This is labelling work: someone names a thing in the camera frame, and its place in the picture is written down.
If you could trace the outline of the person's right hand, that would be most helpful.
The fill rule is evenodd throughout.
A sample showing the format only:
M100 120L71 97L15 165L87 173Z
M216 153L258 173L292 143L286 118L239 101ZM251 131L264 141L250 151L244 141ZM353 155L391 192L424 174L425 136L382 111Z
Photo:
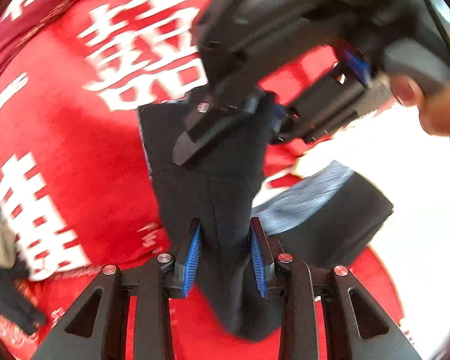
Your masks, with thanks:
M425 133L450 139L450 84L440 93L426 97L422 88L408 76L390 81L393 96L405 107L417 107Z

